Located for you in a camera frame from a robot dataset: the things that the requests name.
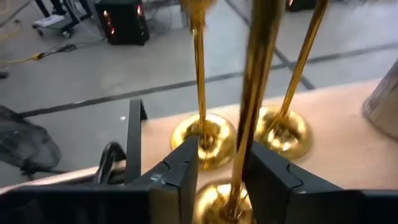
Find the wooden table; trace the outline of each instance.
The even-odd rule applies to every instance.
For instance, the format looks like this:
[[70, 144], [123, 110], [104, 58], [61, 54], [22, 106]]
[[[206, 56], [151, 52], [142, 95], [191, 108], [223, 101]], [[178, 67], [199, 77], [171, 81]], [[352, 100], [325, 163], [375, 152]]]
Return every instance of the wooden table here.
[[[398, 142], [378, 133], [362, 116], [361, 106], [379, 80], [334, 86], [299, 93], [291, 109], [302, 114], [314, 132], [309, 152], [294, 160], [298, 166], [344, 189], [398, 189]], [[282, 98], [263, 105], [281, 105]], [[235, 126], [239, 105], [209, 110]], [[170, 153], [174, 128], [192, 113], [150, 119], [142, 124], [142, 172], [147, 172]], [[125, 162], [116, 164], [123, 169]], [[214, 171], [199, 172], [197, 189], [216, 179], [231, 177], [232, 163]], [[24, 184], [51, 184], [67, 176], [95, 173], [97, 167], [35, 180]], [[0, 189], [0, 194], [15, 186]]]

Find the round gold base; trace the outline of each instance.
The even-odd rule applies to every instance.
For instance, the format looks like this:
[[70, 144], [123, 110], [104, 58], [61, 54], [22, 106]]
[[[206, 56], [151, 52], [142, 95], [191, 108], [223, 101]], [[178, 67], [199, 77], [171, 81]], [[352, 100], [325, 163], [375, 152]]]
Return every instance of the round gold base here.
[[245, 188], [241, 192], [239, 215], [236, 218], [228, 218], [224, 206], [229, 199], [231, 180], [217, 180], [203, 186], [196, 195], [193, 209], [194, 224], [253, 224], [256, 223]]
[[[226, 119], [206, 114], [204, 136], [198, 146], [199, 169], [211, 170], [226, 165], [235, 153], [236, 130]], [[200, 135], [199, 114], [184, 121], [174, 130], [172, 135], [172, 150], [192, 135]]]
[[286, 159], [299, 158], [312, 145], [311, 127], [302, 116], [288, 111], [279, 126], [270, 129], [279, 115], [279, 110], [276, 106], [263, 106], [260, 109], [254, 139]]

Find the black bag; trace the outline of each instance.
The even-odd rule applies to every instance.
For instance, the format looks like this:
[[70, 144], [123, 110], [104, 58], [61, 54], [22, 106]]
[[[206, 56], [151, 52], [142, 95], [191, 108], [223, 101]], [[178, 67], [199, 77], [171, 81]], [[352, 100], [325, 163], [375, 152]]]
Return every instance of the black bag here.
[[32, 175], [51, 172], [60, 158], [58, 146], [44, 128], [0, 105], [0, 161]]

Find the concrete floor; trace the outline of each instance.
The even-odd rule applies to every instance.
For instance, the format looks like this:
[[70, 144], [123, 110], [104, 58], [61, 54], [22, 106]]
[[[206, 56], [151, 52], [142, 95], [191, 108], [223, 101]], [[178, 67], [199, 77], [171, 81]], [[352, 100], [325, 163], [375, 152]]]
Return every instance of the concrete floor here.
[[[250, 10], [250, 1], [219, 0], [206, 18], [209, 108], [239, 103]], [[383, 77], [398, 58], [397, 10], [396, 2], [330, 4], [305, 67], [308, 82], [298, 90]], [[197, 110], [192, 37], [188, 29], [179, 28], [177, 7], [171, 9], [171, 15], [172, 28], [153, 35], [144, 47], [99, 44], [10, 65], [11, 76], [0, 80], [0, 105], [47, 129], [63, 153], [59, 169], [97, 165], [108, 142], [116, 140], [126, 146], [131, 97], [143, 100], [150, 119]], [[311, 16], [311, 11], [284, 15], [266, 97], [284, 95]], [[33, 4], [16, 18], [22, 29], [1, 43], [1, 60], [28, 57], [63, 40], [53, 30], [39, 37], [30, 28], [40, 19]], [[162, 11], [161, 18], [167, 26], [169, 12]], [[76, 26], [67, 42], [97, 41], [86, 31], [89, 27], [97, 32], [95, 26], [84, 25]], [[79, 103], [88, 106], [79, 107]], [[5, 163], [0, 162], [0, 170], [0, 187], [26, 181], [18, 169]]]

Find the gold pole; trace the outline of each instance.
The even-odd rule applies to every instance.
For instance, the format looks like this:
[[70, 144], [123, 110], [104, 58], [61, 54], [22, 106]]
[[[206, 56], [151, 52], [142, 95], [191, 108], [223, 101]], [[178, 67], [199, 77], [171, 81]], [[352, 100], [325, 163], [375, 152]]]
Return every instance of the gold pole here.
[[328, 0], [318, 0], [317, 2], [317, 6], [313, 13], [311, 23], [308, 27], [308, 31], [300, 51], [300, 55], [298, 56], [297, 64], [293, 71], [292, 79], [290, 80], [289, 87], [286, 91], [286, 95], [284, 98], [284, 102], [282, 103], [282, 107], [280, 109], [280, 117], [282, 119], [286, 116], [290, 104], [292, 102], [294, 93], [296, 92], [297, 86], [299, 85], [305, 63], [307, 62], [308, 55], [310, 54], [313, 41], [315, 40], [315, 36], [317, 35], [327, 5], [328, 5]]
[[244, 158], [246, 151], [252, 147], [254, 129], [271, 67], [283, 5], [282, 0], [253, 1], [252, 25], [236, 140], [237, 152], [232, 170], [231, 192], [226, 204], [227, 215], [231, 218], [236, 218], [239, 214]]
[[205, 54], [203, 47], [203, 30], [205, 27], [205, 12], [200, 10], [191, 17], [193, 32], [193, 47], [195, 50], [195, 65], [197, 73], [199, 128], [201, 130], [201, 143], [206, 147], [206, 97], [205, 97]]
[[236, 141], [236, 130], [231, 122], [221, 116], [206, 113], [203, 31], [206, 10], [215, 2], [216, 0], [181, 0], [181, 5], [190, 14], [193, 32], [199, 114], [183, 120], [175, 128], [171, 139], [171, 147], [176, 149], [187, 137], [200, 135], [198, 167], [205, 170], [217, 169], [231, 161]]
[[246, 151], [252, 147], [284, 2], [253, 0], [232, 179], [210, 182], [197, 192], [193, 212], [195, 224], [255, 223], [242, 182], [243, 165]]
[[269, 149], [287, 159], [296, 159], [304, 155], [313, 142], [310, 125], [299, 114], [289, 111], [289, 107], [299, 85], [327, 4], [328, 0], [317, 2], [281, 108], [265, 106], [260, 109], [260, 118], [254, 139], [263, 142]]

